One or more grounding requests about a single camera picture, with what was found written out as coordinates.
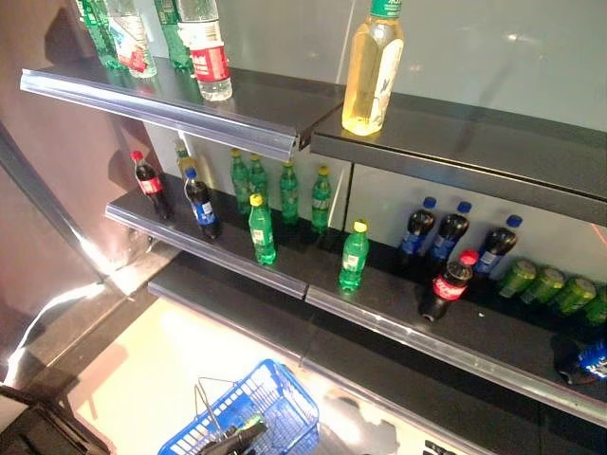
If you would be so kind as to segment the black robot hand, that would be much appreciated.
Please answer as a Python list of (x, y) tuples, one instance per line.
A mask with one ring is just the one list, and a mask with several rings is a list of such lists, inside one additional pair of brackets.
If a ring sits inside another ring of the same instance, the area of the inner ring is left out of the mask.
[(219, 439), (218, 441), (207, 443), (201, 448), (199, 454), (238, 454), (250, 447), (250, 445), (266, 431), (267, 424), (265, 419), (261, 415), (253, 416), (243, 427), (234, 430), (230, 435), (223, 439)]

